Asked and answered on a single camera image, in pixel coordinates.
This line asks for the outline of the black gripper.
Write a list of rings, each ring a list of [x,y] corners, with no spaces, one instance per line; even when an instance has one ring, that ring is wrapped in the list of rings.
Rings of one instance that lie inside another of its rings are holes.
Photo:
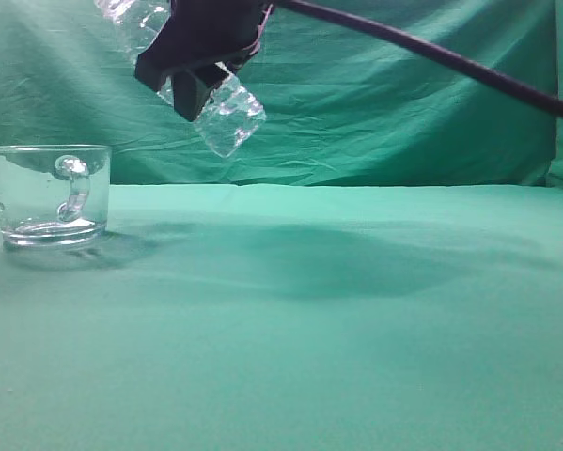
[[[215,62],[257,47],[273,7],[271,1],[172,1],[164,28],[137,57],[135,79],[157,92],[172,75],[175,111],[196,121],[231,75]]]

